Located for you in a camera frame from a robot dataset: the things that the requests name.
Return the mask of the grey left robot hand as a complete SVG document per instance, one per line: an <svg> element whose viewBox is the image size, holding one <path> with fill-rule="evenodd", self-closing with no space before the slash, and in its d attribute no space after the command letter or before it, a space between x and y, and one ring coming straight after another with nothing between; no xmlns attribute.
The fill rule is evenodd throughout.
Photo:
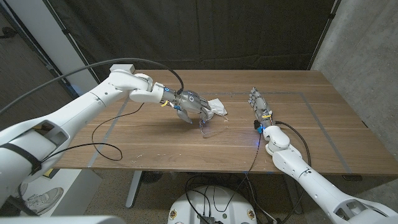
<svg viewBox="0 0 398 224"><path fill-rule="evenodd" d="M202 121L208 121L212 118L208 101L194 91L184 90L181 93L177 93L171 88L164 87L161 102L177 110L177 116L187 123L192 123L188 112L198 114Z"/></svg>

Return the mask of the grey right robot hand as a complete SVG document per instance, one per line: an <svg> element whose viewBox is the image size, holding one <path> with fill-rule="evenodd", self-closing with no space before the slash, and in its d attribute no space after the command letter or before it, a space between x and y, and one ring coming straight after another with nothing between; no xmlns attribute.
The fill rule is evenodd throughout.
<svg viewBox="0 0 398 224"><path fill-rule="evenodd" d="M272 126L272 110L267 101L261 96L256 87L253 87L249 94L248 103L254 110L256 120L263 128Z"/></svg>

